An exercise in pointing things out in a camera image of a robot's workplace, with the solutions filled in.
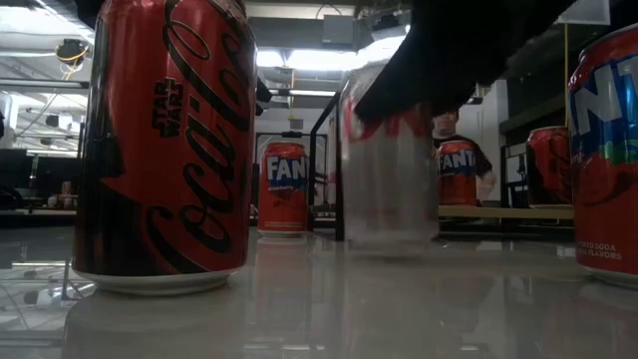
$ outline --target red can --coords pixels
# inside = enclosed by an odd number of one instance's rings
[[[577,260],[638,287],[638,25],[580,55],[569,81]]]
[[[263,235],[300,235],[308,222],[308,159],[303,145],[271,143],[261,159],[259,221]]]
[[[477,165],[474,146],[450,141],[439,148],[439,204],[477,205]]]
[[[111,0],[96,34],[74,268],[174,294],[225,282],[249,226],[256,47],[239,0]]]
[[[571,163],[566,127],[534,130],[527,139],[529,206],[571,205]]]

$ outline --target glossy table surface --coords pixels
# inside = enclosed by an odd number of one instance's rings
[[[65,275],[72,235],[0,230],[0,358],[638,357],[638,292],[588,276],[570,245],[437,241],[388,257],[252,232],[227,286],[143,298]]]

